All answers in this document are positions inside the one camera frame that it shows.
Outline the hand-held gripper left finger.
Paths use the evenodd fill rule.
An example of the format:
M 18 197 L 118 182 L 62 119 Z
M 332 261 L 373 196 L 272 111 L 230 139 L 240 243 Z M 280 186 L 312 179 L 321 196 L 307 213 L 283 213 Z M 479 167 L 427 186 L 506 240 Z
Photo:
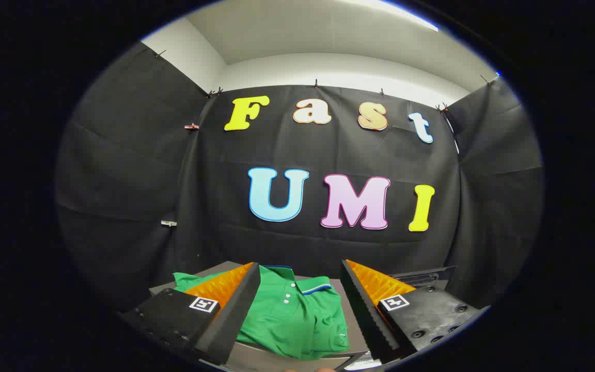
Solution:
M 121 315 L 142 336 L 189 362 L 227 362 L 260 285 L 248 263 L 190 290 L 164 289 Z

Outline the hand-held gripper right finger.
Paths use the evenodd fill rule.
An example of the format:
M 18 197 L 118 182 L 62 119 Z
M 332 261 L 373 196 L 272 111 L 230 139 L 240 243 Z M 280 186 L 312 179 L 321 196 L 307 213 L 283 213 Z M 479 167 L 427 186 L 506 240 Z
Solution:
M 375 360 L 392 363 L 428 351 L 484 314 L 447 292 L 454 271 L 439 268 L 395 278 L 341 261 L 342 286 Z

